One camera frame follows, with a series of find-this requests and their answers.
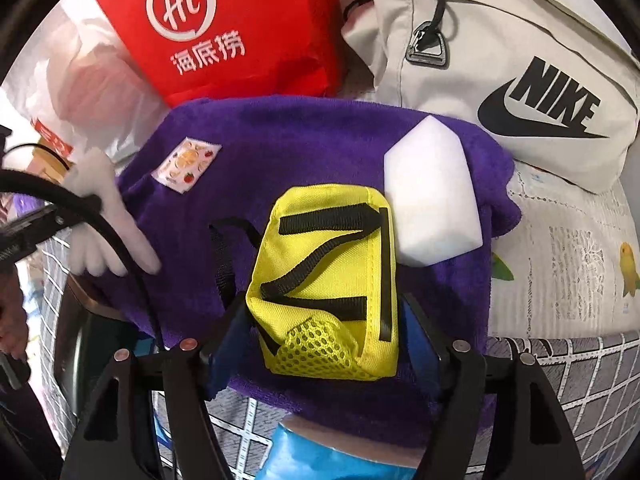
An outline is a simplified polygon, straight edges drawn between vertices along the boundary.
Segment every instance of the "black handle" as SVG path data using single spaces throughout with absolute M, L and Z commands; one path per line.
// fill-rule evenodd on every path
M 0 353 L 0 390 L 20 390 L 31 377 L 31 368 L 20 359 Z

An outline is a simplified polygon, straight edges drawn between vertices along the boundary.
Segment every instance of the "white glove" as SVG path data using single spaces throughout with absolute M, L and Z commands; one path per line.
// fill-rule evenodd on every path
M 126 210 L 116 187 L 115 169 L 104 152 L 98 148 L 89 150 L 69 171 L 62 186 L 78 196 L 99 196 L 102 216 L 122 238 L 135 262 L 149 274 L 159 272 L 158 255 Z M 117 276 L 127 273 L 107 241 L 87 224 L 73 227 L 69 245 L 69 267 L 73 274 L 82 274 L 86 269 L 93 276 L 101 276 L 107 267 Z

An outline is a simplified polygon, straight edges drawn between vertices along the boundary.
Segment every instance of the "nike swoosh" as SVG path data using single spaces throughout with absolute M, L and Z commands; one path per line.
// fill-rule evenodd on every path
M 478 108 L 478 120 L 491 133 L 501 137 L 562 137 L 565 139 L 608 139 L 609 137 L 588 134 L 567 126 L 542 123 L 516 117 L 507 110 L 504 99 L 511 84 L 498 88 Z

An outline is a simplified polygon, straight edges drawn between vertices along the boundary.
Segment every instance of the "black cable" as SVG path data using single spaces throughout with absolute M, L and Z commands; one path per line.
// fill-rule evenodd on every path
M 40 148 L 41 150 L 44 150 L 45 152 L 49 153 L 49 155 L 54 156 L 56 160 L 65 167 L 65 170 L 69 171 L 71 169 L 69 165 L 66 163 L 66 160 L 61 156 L 59 156 L 49 146 L 44 146 L 43 144 L 38 144 L 37 142 L 25 142 L 24 144 L 18 144 L 17 146 L 14 146 L 6 150 L 4 152 L 4 156 L 9 155 L 9 153 L 11 153 L 14 150 L 17 150 L 18 148 Z
M 26 194 L 46 202 L 51 202 L 59 207 L 73 211 L 93 227 L 113 248 L 136 282 L 149 322 L 151 323 L 153 335 L 158 343 L 159 351 L 165 350 L 158 313 L 151 305 L 149 292 L 146 290 L 145 282 L 142 279 L 142 270 L 135 263 L 120 236 L 118 236 L 117 232 L 114 231 L 113 227 L 103 218 L 100 212 L 94 211 L 87 202 L 62 186 L 39 176 L 21 171 L 0 170 L 0 192 Z
M 174 480 L 178 480 L 178 461 L 175 456 L 175 446 L 173 442 L 171 445 L 171 460 L 174 463 Z
M 427 48 L 433 41 L 436 39 L 436 31 L 440 27 L 442 23 L 442 19 L 444 17 L 444 11 L 447 6 L 447 0 L 436 0 L 436 10 L 433 15 L 433 19 L 431 23 L 424 29 L 422 37 L 415 44 L 415 47 L 418 50 L 424 50 Z

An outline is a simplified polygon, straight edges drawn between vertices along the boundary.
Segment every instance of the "checkered fabric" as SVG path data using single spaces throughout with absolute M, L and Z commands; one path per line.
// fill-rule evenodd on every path
M 76 418 L 53 378 L 53 348 L 58 310 L 65 286 L 66 236 L 52 238 L 44 247 L 45 292 L 42 305 L 42 375 L 46 410 L 66 449 Z M 640 413 L 640 333 L 573 339 L 522 340 L 490 338 L 488 355 L 513 357 L 530 351 L 558 394 L 571 424 L 588 478 L 604 480 L 618 464 L 638 433 Z M 170 436 L 164 397 L 154 397 L 156 413 Z M 268 450 L 271 434 L 286 412 L 243 397 L 233 390 L 221 392 L 207 404 L 220 446 L 237 480 L 252 480 Z M 478 435 L 466 480 L 480 480 L 491 430 Z M 160 445 L 162 461 L 171 465 L 171 452 Z

